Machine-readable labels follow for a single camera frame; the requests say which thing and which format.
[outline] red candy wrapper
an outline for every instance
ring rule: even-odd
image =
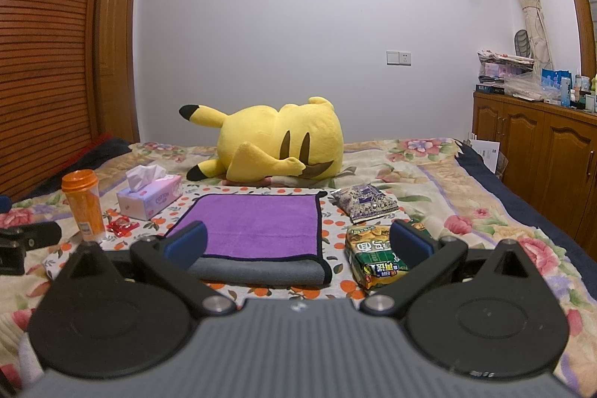
[[[139,223],[131,223],[127,216],[120,216],[106,225],[107,230],[116,236],[125,236],[129,231],[138,227]]]

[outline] floral blanket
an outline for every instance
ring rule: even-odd
[[[124,172],[139,164],[157,162],[169,173],[184,176],[196,163],[214,155],[211,147],[175,147],[160,144],[134,144],[132,153],[108,161],[96,170],[100,180],[101,204],[105,221],[118,216],[116,192],[126,187]],[[566,257],[541,231],[512,219],[500,200],[459,166],[458,143],[451,139],[371,141],[347,144],[342,172],[332,179],[309,181],[299,178],[267,178],[260,188],[234,185],[221,179],[207,179],[201,185],[185,184],[183,196],[157,217],[122,237],[110,236],[104,248],[126,248],[143,234],[163,234],[193,199],[208,192],[305,193],[316,188],[339,188],[374,183],[396,197],[400,211],[389,218],[402,217],[422,222],[435,238],[458,235],[474,248],[493,248],[504,238],[514,238],[523,246],[559,299],[570,327],[570,338],[556,375],[581,396],[597,391],[597,302],[583,285],[581,276]],[[348,217],[331,204],[322,202],[323,254],[334,277],[325,288],[264,288],[230,286],[213,282],[214,289],[238,304],[249,298],[351,298],[358,303],[365,294],[354,282],[344,256]],[[0,227],[55,219],[63,230],[63,240],[55,248],[29,252],[26,275],[0,277],[0,365],[17,387],[19,370],[17,345],[32,311],[78,243],[77,227],[64,195],[53,194],[21,201],[8,214],[0,214]]]

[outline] snack package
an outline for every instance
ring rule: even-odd
[[[386,225],[349,227],[344,251],[354,279],[368,291],[398,280],[408,270],[390,247]]]
[[[336,205],[350,216],[353,223],[386,216],[399,208],[398,201],[377,189],[363,184],[338,189],[331,193]]]

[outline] pikachu plush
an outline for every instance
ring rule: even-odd
[[[220,129],[218,158],[193,167],[187,172],[190,181],[221,174],[235,182],[257,182],[268,176],[325,179],[342,166],[340,121],[334,106],[320,96],[279,111],[255,106],[226,115],[210,107],[185,105],[178,112],[197,125]]]

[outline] white tissue paper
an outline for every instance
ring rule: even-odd
[[[126,172],[126,180],[132,192],[143,189],[147,184],[156,179],[166,176],[166,170],[162,166],[137,166]]]

